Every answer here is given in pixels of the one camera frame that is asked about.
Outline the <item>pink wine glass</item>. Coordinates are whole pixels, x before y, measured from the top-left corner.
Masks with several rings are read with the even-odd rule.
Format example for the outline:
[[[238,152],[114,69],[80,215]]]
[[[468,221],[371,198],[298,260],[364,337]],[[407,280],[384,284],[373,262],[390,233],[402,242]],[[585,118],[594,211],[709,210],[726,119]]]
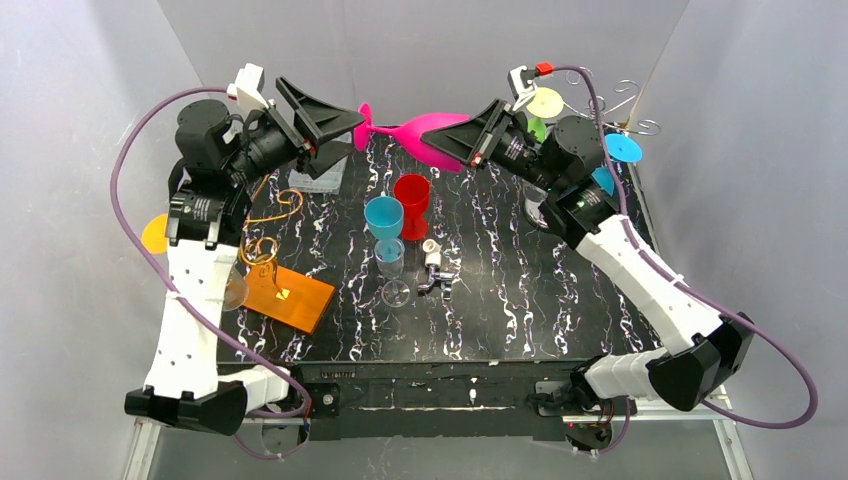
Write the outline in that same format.
[[[353,145],[357,151],[366,149],[373,134],[384,134],[394,138],[408,154],[426,166],[450,173],[460,173],[463,170],[463,164],[459,160],[426,144],[422,135],[431,130],[466,122],[471,118],[470,115],[431,112],[414,117],[400,126],[385,127],[373,124],[371,106],[368,103],[360,105],[359,113],[364,116],[365,121],[353,130]]]

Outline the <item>red wine glass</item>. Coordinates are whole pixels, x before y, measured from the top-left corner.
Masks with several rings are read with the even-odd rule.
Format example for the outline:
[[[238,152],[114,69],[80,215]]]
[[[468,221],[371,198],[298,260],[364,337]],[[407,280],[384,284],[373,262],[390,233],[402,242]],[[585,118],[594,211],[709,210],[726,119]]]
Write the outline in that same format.
[[[401,238],[418,241],[425,237],[428,222],[424,218],[430,205],[431,184],[419,174],[401,176],[393,188],[394,198],[403,206],[403,227]]]

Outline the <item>light blue wine glass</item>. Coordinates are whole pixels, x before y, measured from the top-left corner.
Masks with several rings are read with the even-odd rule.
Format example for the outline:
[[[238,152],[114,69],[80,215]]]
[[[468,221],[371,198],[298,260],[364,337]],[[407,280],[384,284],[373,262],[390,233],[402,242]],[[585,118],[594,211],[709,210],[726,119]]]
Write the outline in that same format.
[[[377,239],[375,255],[386,263],[397,261],[402,256],[399,240],[404,222],[402,204],[391,196],[375,197],[366,203],[364,218],[368,230]]]

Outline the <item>clear wine glass gold rack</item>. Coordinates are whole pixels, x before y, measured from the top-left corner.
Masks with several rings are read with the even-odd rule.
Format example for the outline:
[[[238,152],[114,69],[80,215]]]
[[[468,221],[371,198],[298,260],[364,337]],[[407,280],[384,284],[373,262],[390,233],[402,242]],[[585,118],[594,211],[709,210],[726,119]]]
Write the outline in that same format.
[[[391,308],[408,303],[411,290],[403,280],[405,246],[398,238],[380,239],[374,248],[375,260],[385,283],[380,289],[383,302]]]

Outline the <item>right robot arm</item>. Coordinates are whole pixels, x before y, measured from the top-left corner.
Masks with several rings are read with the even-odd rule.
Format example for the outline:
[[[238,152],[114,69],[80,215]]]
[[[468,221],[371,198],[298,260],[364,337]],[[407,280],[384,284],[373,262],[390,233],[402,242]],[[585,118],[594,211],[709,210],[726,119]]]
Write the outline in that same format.
[[[563,117],[542,143],[526,126],[523,113],[495,101],[465,122],[423,133],[422,140],[468,167],[493,163],[544,190],[540,211],[547,228],[601,270],[658,334],[661,348],[596,357],[572,372],[572,386],[593,401],[659,398],[692,410],[738,371],[752,332],[654,269],[661,258],[628,230],[628,217],[592,176],[605,160],[603,132],[593,121]]]

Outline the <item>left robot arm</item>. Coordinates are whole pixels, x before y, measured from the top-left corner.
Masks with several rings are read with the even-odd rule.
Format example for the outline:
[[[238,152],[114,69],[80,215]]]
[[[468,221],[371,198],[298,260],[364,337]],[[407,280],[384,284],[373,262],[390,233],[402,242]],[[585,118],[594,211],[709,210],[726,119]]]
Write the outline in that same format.
[[[218,345],[231,342],[220,321],[252,207],[250,186],[290,164],[320,176],[351,152],[341,136],[364,122],[359,112],[318,100],[284,78],[275,86],[293,110],[292,121],[262,97],[260,81],[227,89],[241,115],[220,100],[217,87],[185,92],[188,104],[175,132],[180,159],[168,180],[168,262],[155,266],[166,288],[162,323],[142,386],[125,396],[128,415],[231,436],[248,414],[291,391],[300,396],[300,410],[308,409],[308,392],[260,355],[252,368],[231,375],[217,368]]]

